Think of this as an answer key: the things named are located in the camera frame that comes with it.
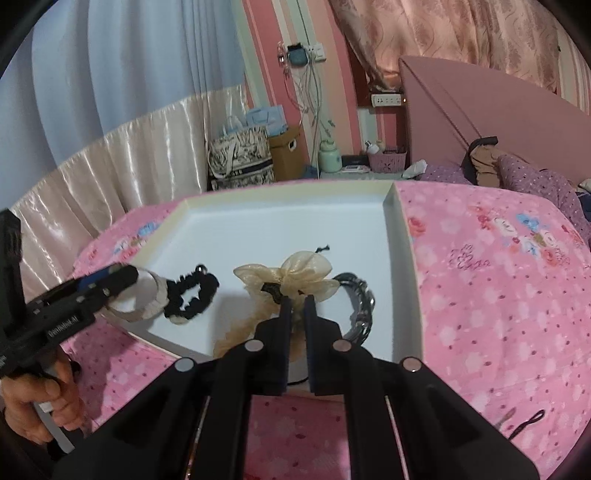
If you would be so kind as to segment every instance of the tote bag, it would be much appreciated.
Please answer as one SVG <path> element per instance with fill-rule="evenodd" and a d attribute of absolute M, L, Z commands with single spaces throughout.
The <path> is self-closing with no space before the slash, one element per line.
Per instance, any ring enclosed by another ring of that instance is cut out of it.
<path fill-rule="evenodd" d="M 275 182 L 267 127 L 242 128 L 211 142 L 209 171 L 213 190 Z"/>

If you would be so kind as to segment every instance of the power strip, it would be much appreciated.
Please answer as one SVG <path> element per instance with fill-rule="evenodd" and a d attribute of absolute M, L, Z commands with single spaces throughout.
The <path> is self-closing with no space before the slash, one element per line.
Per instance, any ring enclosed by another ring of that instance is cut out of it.
<path fill-rule="evenodd" d="M 402 106 L 405 101 L 400 93 L 378 93 L 371 96 L 372 106 Z"/>

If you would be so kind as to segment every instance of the black scrunchie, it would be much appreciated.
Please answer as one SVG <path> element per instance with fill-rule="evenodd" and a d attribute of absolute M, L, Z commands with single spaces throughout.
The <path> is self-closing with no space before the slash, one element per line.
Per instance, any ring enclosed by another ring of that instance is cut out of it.
<path fill-rule="evenodd" d="M 198 265 L 195 271 L 186 277 L 181 275 L 178 281 L 167 280 L 166 285 L 168 287 L 168 305 L 164 308 L 164 316 L 168 319 L 175 316 L 187 320 L 195 318 L 209 307 L 220 286 L 217 278 L 208 273 L 204 265 Z M 187 307 L 183 308 L 183 293 L 197 285 L 200 286 L 198 296 L 193 297 Z"/>

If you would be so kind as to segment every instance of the pink headboard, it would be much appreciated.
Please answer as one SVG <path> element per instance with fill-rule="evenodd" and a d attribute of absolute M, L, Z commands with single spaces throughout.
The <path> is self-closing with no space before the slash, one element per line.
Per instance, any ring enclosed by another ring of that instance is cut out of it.
<path fill-rule="evenodd" d="M 496 70 L 402 57 L 411 161 L 461 164 L 469 144 L 499 147 L 580 183 L 591 178 L 591 118 L 553 93 Z"/>

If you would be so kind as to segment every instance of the screw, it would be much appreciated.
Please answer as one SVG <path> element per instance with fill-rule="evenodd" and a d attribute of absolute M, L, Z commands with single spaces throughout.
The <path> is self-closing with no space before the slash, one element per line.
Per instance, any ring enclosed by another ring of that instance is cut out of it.
<path fill-rule="evenodd" d="M 188 372 L 193 369 L 195 362 L 190 358 L 181 358 L 174 363 L 174 367 L 178 372 Z"/>
<path fill-rule="evenodd" d="M 337 352 L 348 352 L 349 350 L 351 350 L 351 342 L 349 342 L 348 340 L 336 340 L 333 343 L 333 348 L 337 351 Z"/>
<path fill-rule="evenodd" d="M 412 356 L 410 356 L 404 359 L 404 362 L 402 362 L 402 366 L 409 372 L 417 372 L 421 369 L 423 364 L 418 358 L 413 358 Z"/>
<path fill-rule="evenodd" d="M 249 340 L 244 344 L 244 348 L 249 352 L 260 352 L 264 346 L 263 342 L 256 339 Z"/>

